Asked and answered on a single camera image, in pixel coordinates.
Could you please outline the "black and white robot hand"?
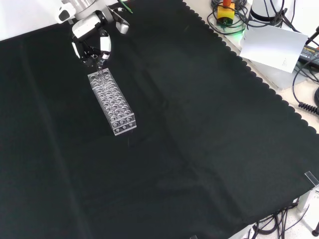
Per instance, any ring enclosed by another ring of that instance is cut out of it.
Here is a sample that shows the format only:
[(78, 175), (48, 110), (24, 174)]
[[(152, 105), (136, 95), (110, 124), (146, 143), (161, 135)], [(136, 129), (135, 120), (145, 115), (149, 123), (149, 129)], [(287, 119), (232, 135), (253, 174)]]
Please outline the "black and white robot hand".
[(108, 62), (112, 42), (107, 26), (115, 24), (116, 29), (125, 35), (130, 24), (120, 16), (122, 12), (132, 14), (132, 10), (121, 0), (121, 6), (97, 9), (87, 17), (77, 21), (72, 27), (72, 46), (79, 60), (88, 67), (96, 66), (99, 70), (103, 69)]

